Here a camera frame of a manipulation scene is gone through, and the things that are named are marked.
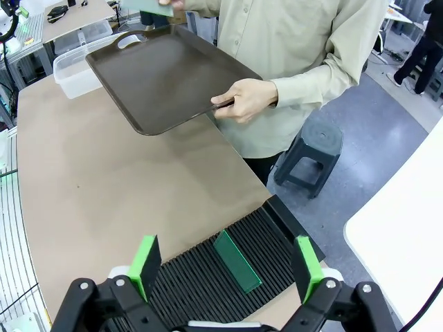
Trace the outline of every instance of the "table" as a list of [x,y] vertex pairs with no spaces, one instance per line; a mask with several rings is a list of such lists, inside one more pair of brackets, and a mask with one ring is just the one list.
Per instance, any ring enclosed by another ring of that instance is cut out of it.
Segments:
[[[385,16],[385,24],[382,30],[386,31],[386,39],[388,38],[388,33],[390,29],[392,28],[392,25],[394,24],[394,21],[400,21],[405,23],[412,23],[412,21],[407,18],[406,16],[402,15],[401,13],[397,12],[395,9],[389,7],[386,16]],[[372,50],[371,53],[378,57],[383,63],[387,64],[388,62],[381,56],[381,54],[378,54],[375,50]]]
[[[403,323],[443,277],[443,120],[345,226],[351,249]],[[442,331],[443,294],[411,331]]]
[[[52,318],[74,279],[103,282],[143,235],[170,259],[270,197],[206,116],[142,136],[104,89],[68,100],[52,76],[25,88],[19,108],[21,202]],[[249,319],[281,328],[299,306],[293,285]]]
[[[77,4],[69,7],[65,16],[55,23],[51,24],[47,20],[44,20],[43,43],[49,43],[67,33],[88,26],[89,24],[102,21],[103,19],[108,19],[116,14],[105,0],[89,0],[88,5],[84,7],[81,6],[81,3],[81,0],[77,0]],[[64,0],[55,5],[46,7],[44,10],[44,16],[46,17],[54,7],[66,4],[67,0]]]
[[396,11],[394,8],[388,8],[388,11],[386,12],[386,16],[385,19],[392,21],[389,22],[390,24],[388,24],[389,28],[392,25],[393,21],[400,21],[400,22],[405,22],[405,23],[412,23],[412,21],[407,18],[406,16],[404,16],[403,14],[401,14],[400,12]]
[[403,10],[403,8],[402,7],[400,7],[400,6],[397,6],[395,3],[390,3],[390,5],[389,5],[390,7],[392,7],[392,8],[394,8],[394,9],[398,9],[398,10]]

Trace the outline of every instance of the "hand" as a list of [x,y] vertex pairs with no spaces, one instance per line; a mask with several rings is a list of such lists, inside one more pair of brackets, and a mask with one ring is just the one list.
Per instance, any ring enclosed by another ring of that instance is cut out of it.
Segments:
[[232,118],[238,123],[247,123],[259,112],[278,100],[277,87],[273,82],[251,78],[237,81],[223,95],[212,98],[213,104],[221,104],[231,98],[234,105],[216,110],[217,119]]
[[185,0],[159,0],[159,4],[161,4],[162,6],[167,6],[171,4],[175,10],[185,9]]

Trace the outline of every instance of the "green plastic piece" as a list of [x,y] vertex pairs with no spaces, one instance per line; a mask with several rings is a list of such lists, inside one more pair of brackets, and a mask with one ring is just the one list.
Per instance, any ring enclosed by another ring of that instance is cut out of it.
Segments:
[[19,10],[20,10],[20,14],[25,18],[25,19],[27,19],[28,17],[29,17],[29,11],[27,11],[25,8],[23,8],[23,7],[19,7]]
[[174,9],[171,5],[161,5],[158,0],[122,0],[120,2],[122,8],[141,10],[163,16],[174,16]]
[[306,296],[303,300],[303,303],[305,303],[325,276],[321,269],[321,265],[318,262],[316,253],[312,248],[309,237],[297,237],[296,243],[305,259],[306,267],[310,276]]
[[220,232],[214,242],[214,249],[245,294],[262,284],[262,280],[244,258],[227,231]]
[[127,276],[131,279],[132,283],[137,287],[138,292],[143,296],[145,301],[147,302],[145,289],[143,287],[143,283],[141,280],[141,274],[143,271],[143,266],[147,260],[147,257],[152,249],[152,245],[155,242],[156,237],[144,237],[141,245],[138,247],[138,251],[134,260],[132,261],[132,265],[129,268],[129,272]]

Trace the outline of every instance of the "green block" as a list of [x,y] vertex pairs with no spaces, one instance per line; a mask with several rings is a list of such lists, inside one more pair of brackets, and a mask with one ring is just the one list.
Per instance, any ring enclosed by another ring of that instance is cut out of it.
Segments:
[[222,230],[214,242],[214,249],[245,294],[262,284],[257,273],[237,248],[227,231]]
[[296,238],[292,269],[298,292],[303,303],[305,303],[325,277],[309,237]]
[[19,9],[20,9],[20,14],[25,18],[25,19],[27,19],[28,17],[29,17],[29,11],[27,11],[25,8],[23,8],[23,7],[19,7]]
[[144,237],[127,276],[146,302],[154,287],[160,265],[161,255],[157,237]]

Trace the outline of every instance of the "black pants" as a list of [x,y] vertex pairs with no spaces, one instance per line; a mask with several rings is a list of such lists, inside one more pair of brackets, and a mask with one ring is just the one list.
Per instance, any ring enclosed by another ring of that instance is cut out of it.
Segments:
[[249,168],[252,169],[252,172],[254,172],[254,174],[260,179],[260,181],[262,181],[264,185],[267,185],[269,173],[271,173],[271,169],[277,162],[280,154],[282,153],[276,154],[272,157],[261,159],[245,158],[244,161],[246,162],[246,164],[248,164]]
[[417,94],[422,93],[428,86],[435,67],[443,57],[443,49],[433,39],[425,34],[414,48],[409,59],[406,60],[404,65],[394,75],[395,81],[401,84],[424,57],[426,57],[426,63],[414,89]]

